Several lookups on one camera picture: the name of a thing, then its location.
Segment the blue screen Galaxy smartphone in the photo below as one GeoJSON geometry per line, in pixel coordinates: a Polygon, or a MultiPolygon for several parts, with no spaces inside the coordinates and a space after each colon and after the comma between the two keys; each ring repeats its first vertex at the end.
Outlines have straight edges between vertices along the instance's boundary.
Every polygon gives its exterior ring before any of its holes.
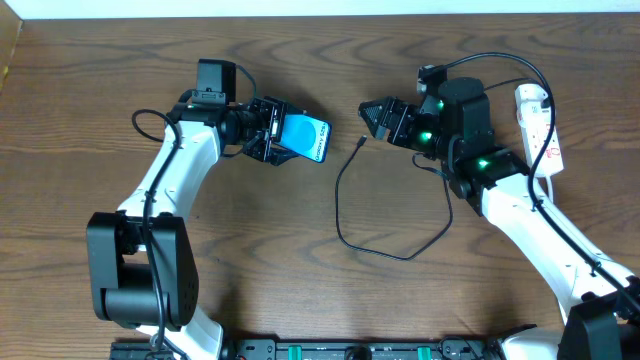
{"type": "Polygon", "coordinates": [[[287,114],[277,145],[316,163],[323,163],[331,132],[332,126],[328,122],[304,114],[287,114]]]}

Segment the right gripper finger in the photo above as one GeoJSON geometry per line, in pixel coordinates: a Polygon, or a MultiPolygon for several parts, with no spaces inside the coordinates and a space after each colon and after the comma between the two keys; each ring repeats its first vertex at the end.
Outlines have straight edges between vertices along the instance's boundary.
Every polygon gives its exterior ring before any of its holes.
{"type": "Polygon", "coordinates": [[[382,125],[390,103],[390,97],[363,102],[358,107],[358,114],[367,125],[382,125]]]}
{"type": "Polygon", "coordinates": [[[384,123],[381,123],[379,120],[376,119],[368,119],[365,121],[371,135],[377,139],[377,140],[382,140],[386,131],[387,131],[387,127],[384,123]]]}

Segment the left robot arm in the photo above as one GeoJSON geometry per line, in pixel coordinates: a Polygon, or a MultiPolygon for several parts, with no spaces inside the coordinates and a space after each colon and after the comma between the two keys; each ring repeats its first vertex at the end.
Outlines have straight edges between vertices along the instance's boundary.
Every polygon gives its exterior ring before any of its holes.
{"type": "Polygon", "coordinates": [[[293,158],[275,146],[289,115],[280,99],[236,100],[241,66],[202,59],[197,82],[158,116],[165,134],[151,167],[114,212],[86,228],[93,310],[104,321],[150,335],[137,359],[219,359],[223,328],[198,305],[199,277],[186,223],[200,186],[225,147],[278,166],[293,158]]]}

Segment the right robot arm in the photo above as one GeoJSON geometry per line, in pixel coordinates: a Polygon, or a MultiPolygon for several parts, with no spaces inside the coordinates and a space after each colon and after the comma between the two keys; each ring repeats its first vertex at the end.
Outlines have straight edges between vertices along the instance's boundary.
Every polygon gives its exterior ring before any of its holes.
{"type": "Polygon", "coordinates": [[[443,66],[418,75],[419,105],[396,97],[363,102],[377,139],[441,163],[456,197],[507,235],[549,285],[564,329],[522,326],[489,340],[488,359],[636,359],[639,278],[595,246],[537,183],[532,161],[495,142],[484,84],[449,78],[443,66]]]}

